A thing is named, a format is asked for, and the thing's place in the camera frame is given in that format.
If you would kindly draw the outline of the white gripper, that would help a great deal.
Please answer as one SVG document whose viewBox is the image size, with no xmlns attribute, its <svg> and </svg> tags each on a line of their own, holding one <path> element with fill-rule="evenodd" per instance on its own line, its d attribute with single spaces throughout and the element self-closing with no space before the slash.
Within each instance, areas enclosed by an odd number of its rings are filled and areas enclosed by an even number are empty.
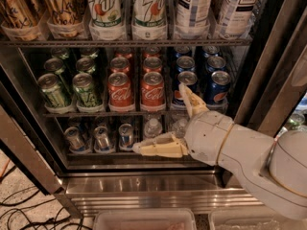
<svg viewBox="0 0 307 230">
<path fill-rule="evenodd" d="M 181 158 L 189 150 L 195 160 L 214 166 L 234 122 L 217 111 L 208 111 L 205 101 L 183 83 L 179 85 L 179 92 L 191 118 L 184 135 L 186 143 L 173 132 L 167 132 L 135 143 L 132 150 L 143 156 L 167 158 Z"/>
</svg>

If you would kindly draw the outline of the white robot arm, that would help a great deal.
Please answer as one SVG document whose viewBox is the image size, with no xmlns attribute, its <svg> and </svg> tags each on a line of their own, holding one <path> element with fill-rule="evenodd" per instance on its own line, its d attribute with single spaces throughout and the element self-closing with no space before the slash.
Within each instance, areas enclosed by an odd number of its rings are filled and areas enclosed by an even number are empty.
<svg viewBox="0 0 307 230">
<path fill-rule="evenodd" d="M 238 179 L 252 196 L 289 219 L 307 218 L 307 134 L 288 131 L 274 139 L 211 111 L 185 84 L 179 86 L 190 117 L 185 135 L 163 133 L 133 145 L 143 156 L 191 155 L 218 165 Z"/>
</svg>

